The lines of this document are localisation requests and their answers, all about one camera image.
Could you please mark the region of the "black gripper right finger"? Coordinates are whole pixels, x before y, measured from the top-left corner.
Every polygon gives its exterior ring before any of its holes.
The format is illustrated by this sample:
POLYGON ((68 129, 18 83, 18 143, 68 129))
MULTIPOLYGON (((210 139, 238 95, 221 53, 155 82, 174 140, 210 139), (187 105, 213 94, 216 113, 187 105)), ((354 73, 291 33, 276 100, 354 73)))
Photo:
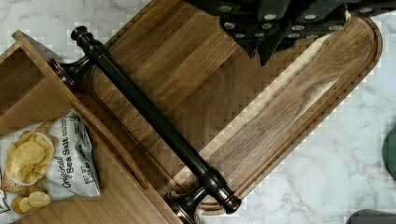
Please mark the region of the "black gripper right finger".
POLYGON ((340 30, 346 22, 345 5, 288 5, 282 18, 257 44, 261 66, 276 51, 291 48, 298 38, 318 38, 340 30))

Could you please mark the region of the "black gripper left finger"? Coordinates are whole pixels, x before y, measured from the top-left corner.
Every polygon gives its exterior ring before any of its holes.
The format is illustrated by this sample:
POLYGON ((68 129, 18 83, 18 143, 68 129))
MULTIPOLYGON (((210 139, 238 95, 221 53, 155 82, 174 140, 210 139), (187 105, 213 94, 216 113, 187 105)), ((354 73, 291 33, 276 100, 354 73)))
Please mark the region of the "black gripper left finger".
POLYGON ((288 24, 283 19, 258 21, 250 15, 223 15, 219 24, 250 59, 256 55, 270 59, 275 52, 292 47, 292 39, 286 37, 288 24))

